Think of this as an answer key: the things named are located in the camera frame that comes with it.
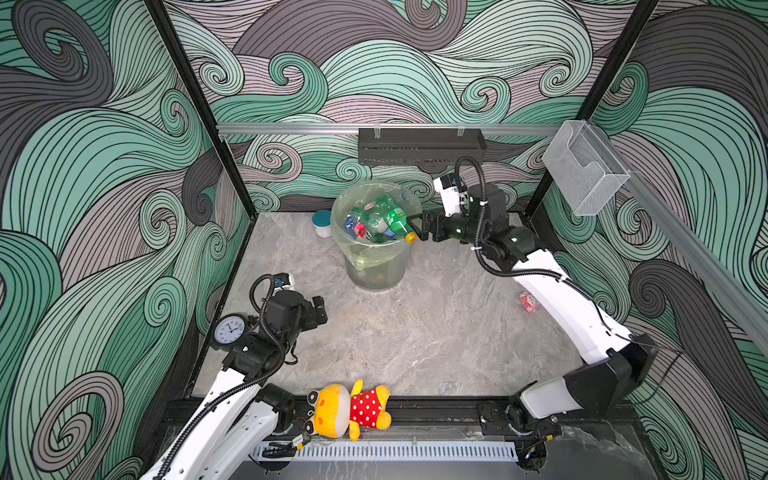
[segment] trash can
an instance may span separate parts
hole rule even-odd
[[[399,185],[375,180],[344,190],[331,209],[331,233],[344,253],[346,272],[356,285],[367,290],[395,286],[405,275],[411,255],[411,245],[404,238],[372,243],[359,237],[352,238],[344,228],[348,212],[383,194],[390,194],[408,216],[422,212],[421,201],[416,195]]]

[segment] blue lid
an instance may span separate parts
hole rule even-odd
[[[328,227],[331,224],[331,210],[321,210],[312,215],[312,223],[318,227]]]

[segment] gray swirl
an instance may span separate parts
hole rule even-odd
[[[67,384],[45,410],[35,437],[32,439],[31,455],[35,467],[43,472],[57,472],[69,465],[85,447],[91,434],[92,420],[89,414],[79,412],[67,420],[56,439],[59,443],[69,437],[63,448],[50,443],[51,435],[59,416],[75,400],[88,395],[101,397],[104,402],[104,421],[96,442],[86,456],[78,463],[68,480],[91,480],[98,469],[110,442],[118,431],[123,418],[123,389],[118,379],[106,372],[88,372]]]

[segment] marble floor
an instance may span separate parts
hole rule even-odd
[[[262,273],[291,273],[296,291],[325,299],[328,323],[300,335],[299,363],[271,382],[297,395],[337,382],[351,388],[358,378],[393,395],[509,395],[581,365],[552,317],[525,311],[523,288],[486,273],[468,245],[417,242],[402,281],[372,293],[352,283],[311,216],[259,216],[224,307],[254,314],[248,290]],[[207,393],[224,356],[209,350],[193,395]]]

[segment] clock face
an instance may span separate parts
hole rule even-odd
[[[226,345],[239,339],[245,331],[245,321],[237,315],[225,316],[214,330],[214,339]]]

